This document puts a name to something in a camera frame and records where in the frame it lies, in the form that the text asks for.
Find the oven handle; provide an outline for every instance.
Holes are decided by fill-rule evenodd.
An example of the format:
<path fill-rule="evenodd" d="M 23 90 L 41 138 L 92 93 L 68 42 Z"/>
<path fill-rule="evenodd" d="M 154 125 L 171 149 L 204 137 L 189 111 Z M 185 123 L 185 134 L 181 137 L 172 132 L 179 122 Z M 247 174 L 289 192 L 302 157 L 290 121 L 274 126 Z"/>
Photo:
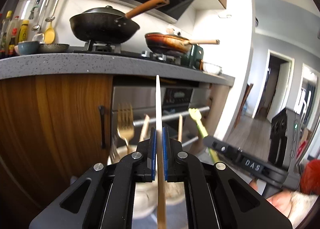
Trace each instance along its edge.
<path fill-rule="evenodd" d="M 198 136 L 193 137 L 192 139 L 186 141 L 185 143 L 182 143 L 182 147 L 188 146 L 194 142 L 196 142 L 199 139 Z"/>
<path fill-rule="evenodd" d="M 199 108 L 200 112 L 207 112 L 209 110 L 210 110 L 209 106 Z M 173 113 L 173 114 L 164 115 L 164 116 L 162 116 L 162 121 L 166 122 L 166 121 L 176 120 L 179 118 L 179 115 L 182 115 L 182 117 L 186 117 L 189 115 L 189 111 L 183 111 L 183 112 L 177 112 L 177 113 Z M 144 119 L 133 121 L 134 127 L 141 127 L 143 125 L 143 123 L 144 123 Z M 156 123 L 156 118 L 150 118 L 149 123 Z"/>

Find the wooden floor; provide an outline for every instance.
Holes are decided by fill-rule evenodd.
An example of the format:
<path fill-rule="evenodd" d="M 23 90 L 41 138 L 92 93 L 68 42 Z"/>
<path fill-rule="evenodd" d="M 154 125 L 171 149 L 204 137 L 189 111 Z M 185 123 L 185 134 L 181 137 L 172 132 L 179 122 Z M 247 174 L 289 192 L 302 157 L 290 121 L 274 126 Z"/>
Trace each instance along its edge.
<path fill-rule="evenodd" d="M 264 161 L 268 161 L 270 130 L 271 123 L 265 116 L 258 116 L 255 119 L 241 116 L 239 124 L 231 132 L 226 142 Z"/>

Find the pan lid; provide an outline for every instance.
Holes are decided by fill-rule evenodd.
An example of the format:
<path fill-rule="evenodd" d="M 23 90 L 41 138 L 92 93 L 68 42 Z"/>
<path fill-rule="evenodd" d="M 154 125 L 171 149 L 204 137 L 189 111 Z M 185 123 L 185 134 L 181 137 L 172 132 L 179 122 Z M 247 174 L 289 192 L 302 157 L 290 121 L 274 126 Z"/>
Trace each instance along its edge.
<path fill-rule="evenodd" d="M 105 14 L 112 14 L 112 15 L 117 15 L 117 16 L 121 16 L 121 17 L 124 17 L 124 15 L 125 15 L 125 13 L 123 13 L 117 9 L 114 9 L 112 6 L 95 7 L 95 8 L 91 8 L 91 9 L 88 9 L 83 12 L 83 14 L 87 14 L 87 13 L 105 13 Z"/>

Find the blue gripper pad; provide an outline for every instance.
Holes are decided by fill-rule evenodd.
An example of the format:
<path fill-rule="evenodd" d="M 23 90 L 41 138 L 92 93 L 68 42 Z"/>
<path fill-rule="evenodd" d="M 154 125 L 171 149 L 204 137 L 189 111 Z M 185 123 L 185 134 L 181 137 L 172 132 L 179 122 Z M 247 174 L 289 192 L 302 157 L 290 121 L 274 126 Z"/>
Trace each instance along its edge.
<path fill-rule="evenodd" d="M 151 177 L 154 181 L 156 179 L 156 145 L 157 145 L 157 132 L 153 132 L 153 145 L 152 145 L 152 159 L 151 159 Z"/>
<path fill-rule="evenodd" d="M 162 148 L 163 148 L 163 170 L 164 180 L 168 180 L 168 155 L 167 155 L 167 136 L 165 127 L 162 128 Z"/>

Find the oven control panel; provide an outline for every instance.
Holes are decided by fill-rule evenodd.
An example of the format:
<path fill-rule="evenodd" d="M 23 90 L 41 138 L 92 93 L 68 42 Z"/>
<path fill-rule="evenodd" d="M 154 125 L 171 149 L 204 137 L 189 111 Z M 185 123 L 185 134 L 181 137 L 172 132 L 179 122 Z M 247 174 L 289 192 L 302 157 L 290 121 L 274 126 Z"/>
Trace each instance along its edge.
<path fill-rule="evenodd" d="M 163 106 L 189 104 L 193 88 L 166 88 Z"/>

